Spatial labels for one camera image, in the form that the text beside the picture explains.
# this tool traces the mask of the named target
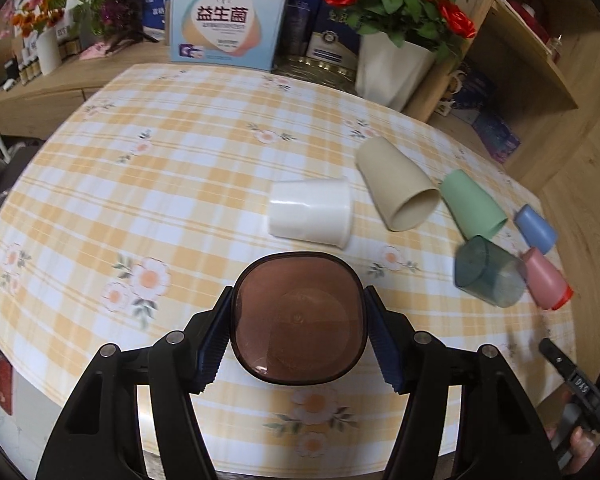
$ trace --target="table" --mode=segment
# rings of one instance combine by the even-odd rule
[[[456,289],[462,238],[443,203],[417,229],[387,231],[354,166],[356,148],[376,135],[435,182],[464,169],[510,218],[526,202],[541,210],[441,132],[357,97],[236,68],[138,65],[52,136],[0,212],[0,347],[62,404],[104,343],[151,345],[211,308],[257,258],[321,250],[343,258],[417,330],[457,348],[498,346],[537,404],[560,383],[539,340],[550,335],[575,357],[570,306],[544,313],[525,293],[503,310]],[[267,234],[270,181],[342,176],[355,200],[343,251]],[[511,222],[494,241],[526,249]],[[560,266],[555,250],[548,256]],[[215,383],[193,400],[218,470],[300,478],[384,468],[406,404],[382,380],[370,345],[349,374],[307,388],[256,380],[229,348]],[[150,410],[141,388],[143,446],[157,452]],[[452,388],[441,453],[455,446],[458,416]]]

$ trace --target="screw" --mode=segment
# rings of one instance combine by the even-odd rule
[[[431,334],[429,332],[416,332],[413,335],[413,340],[421,345],[428,345],[431,343]]]
[[[104,345],[101,349],[100,349],[100,355],[102,357],[111,357],[113,354],[116,353],[116,346],[112,345],[111,343]]]
[[[169,332],[167,334],[167,343],[170,345],[177,345],[178,343],[182,343],[184,341],[184,333],[180,330],[174,330],[173,332]]]
[[[485,345],[482,347],[482,353],[487,357],[496,357],[498,349],[493,345]]]

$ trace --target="white flower pot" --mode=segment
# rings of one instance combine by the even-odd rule
[[[51,74],[62,64],[56,28],[48,28],[36,40],[36,50],[43,75]]]
[[[435,54],[408,42],[397,48],[384,32],[361,39],[356,92],[401,112],[433,65]]]

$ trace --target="pink cup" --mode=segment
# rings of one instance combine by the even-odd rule
[[[533,247],[522,255],[526,265],[526,286],[543,310],[558,310],[573,296],[573,290],[560,271]]]

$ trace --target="tablecloth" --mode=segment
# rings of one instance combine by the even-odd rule
[[[544,313],[528,293],[508,309],[453,285],[462,237],[441,202],[418,228],[389,232],[354,153],[385,136],[435,182],[462,168],[510,218],[538,199],[445,134],[315,84],[236,68],[138,65],[77,110],[46,143],[0,212],[0,347],[55,402],[68,398],[96,350],[154,343],[213,306],[252,261],[329,251],[389,309],[449,346],[496,345],[534,403],[560,379],[537,351],[544,336],[574,357],[571,307]],[[271,181],[346,177],[354,195],[344,250],[267,233]],[[526,249],[508,222],[494,241]],[[555,250],[549,258],[558,266]],[[458,432],[452,388],[441,453]],[[329,384],[255,379],[229,347],[194,406],[218,470],[334,477],[384,468],[406,404],[367,345]],[[145,449],[157,452],[148,391],[139,390]]]

